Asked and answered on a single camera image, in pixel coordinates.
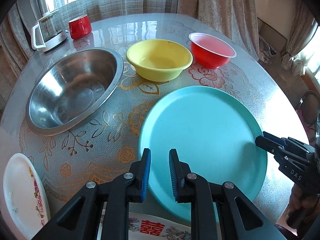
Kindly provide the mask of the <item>right hand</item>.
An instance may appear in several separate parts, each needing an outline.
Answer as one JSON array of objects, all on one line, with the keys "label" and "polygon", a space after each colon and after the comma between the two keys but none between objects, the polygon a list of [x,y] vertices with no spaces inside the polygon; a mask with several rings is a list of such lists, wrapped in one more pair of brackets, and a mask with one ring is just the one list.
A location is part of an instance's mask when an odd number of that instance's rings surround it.
[{"label": "right hand", "polygon": [[319,194],[307,194],[294,184],[290,201],[287,225],[301,231],[307,230],[319,215]]}]

